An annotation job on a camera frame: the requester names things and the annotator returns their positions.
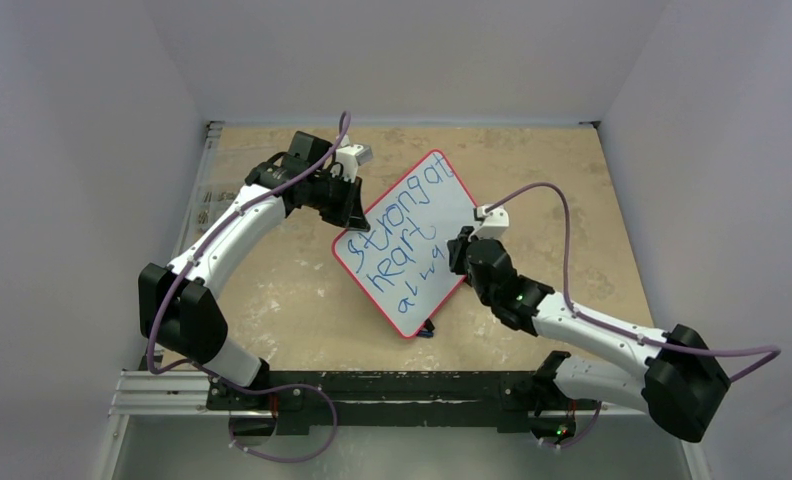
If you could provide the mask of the pink framed whiteboard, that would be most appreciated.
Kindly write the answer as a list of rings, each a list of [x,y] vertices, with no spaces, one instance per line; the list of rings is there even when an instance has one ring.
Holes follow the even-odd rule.
[[[342,232],[332,253],[398,334],[411,338],[463,281],[450,272],[447,242],[475,224],[475,208],[435,149],[366,210],[370,230]]]

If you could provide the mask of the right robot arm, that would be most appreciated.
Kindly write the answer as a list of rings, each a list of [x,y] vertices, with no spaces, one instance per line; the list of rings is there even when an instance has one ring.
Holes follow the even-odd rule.
[[[552,353],[535,374],[543,392],[641,411],[678,439],[702,440],[732,382],[696,330],[641,327],[569,306],[562,292],[518,273],[500,241],[478,239],[471,227],[447,251],[450,271],[503,325],[593,354]]]

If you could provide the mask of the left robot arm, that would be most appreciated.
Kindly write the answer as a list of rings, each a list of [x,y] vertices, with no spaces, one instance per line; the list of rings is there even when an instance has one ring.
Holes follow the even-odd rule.
[[[140,272],[140,333],[147,350],[160,345],[243,389],[268,389],[269,364],[230,337],[220,293],[256,244],[297,209],[313,209],[342,229],[369,231],[358,169],[372,158],[370,146],[346,135],[328,141],[298,131],[287,150],[255,166],[232,204],[192,246]]]

